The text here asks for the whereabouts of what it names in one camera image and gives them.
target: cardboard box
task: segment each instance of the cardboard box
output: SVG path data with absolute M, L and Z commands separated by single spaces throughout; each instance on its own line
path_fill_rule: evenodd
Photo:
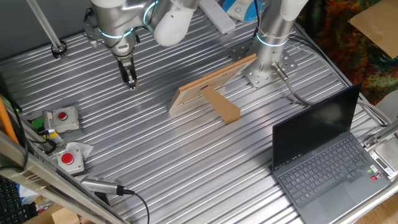
M 398 56 L 398 0 L 383 0 L 349 22 L 388 56 Z
M 84 217 L 79 217 L 73 211 L 54 204 L 40 215 L 31 218 L 24 224 L 94 224 Z

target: laptop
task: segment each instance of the laptop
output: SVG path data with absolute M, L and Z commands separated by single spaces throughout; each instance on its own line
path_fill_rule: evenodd
M 307 224 L 331 223 L 390 183 L 350 132 L 360 89 L 273 127 L 273 175 Z

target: yellow cable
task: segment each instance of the yellow cable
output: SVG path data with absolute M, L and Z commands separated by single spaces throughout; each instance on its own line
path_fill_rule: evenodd
M 17 144 L 19 144 L 17 136 L 15 135 L 14 128 L 12 128 L 12 124 L 10 121 L 10 117 L 8 116 L 7 109 L 4 106 L 2 100 L 0 100 L 0 118 L 2 121 L 2 125 L 6 130 L 6 134 Z

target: colorful fabric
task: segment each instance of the colorful fabric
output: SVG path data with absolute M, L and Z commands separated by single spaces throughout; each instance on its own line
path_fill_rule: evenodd
M 398 90 L 398 57 L 391 59 L 348 21 L 380 0 L 309 0 L 298 23 L 372 103 Z

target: metal worktable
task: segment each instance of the metal worktable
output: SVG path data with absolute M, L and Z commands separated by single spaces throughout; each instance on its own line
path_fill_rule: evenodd
M 175 91 L 232 63 L 228 49 L 249 40 L 255 23 L 238 22 L 221 35 L 198 9 L 183 42 L 158 46 L 146 31 L 134 59 L 140 88 L 129 91 L 115 58 L 92 49 L 76 35 L 65 40 L 68 60 L 56 60 L 50 46 L 0 62 L 0 72 L 26 119 L 42 110 L 74 106 L 84 136 L 94 146 L 86 160 L 90 175 L 119 179 L 148 203 L 151 223 L 302 223 L 271 175 L 272 126 L 304 109 L 280 80 L 254 88 L 238 75 L 218 91 L 242 109 L 225 125 L 203 99 L 167 111 Z M 298 65 L 290 81 L 312 101 L 346 87 L 316 55 L 287 45 Z M 375 117 L 357 106 L 353 134 L 363 142 L 380 130 Z M 110 197 L 123 218 L 146 223 L 135 197 Z

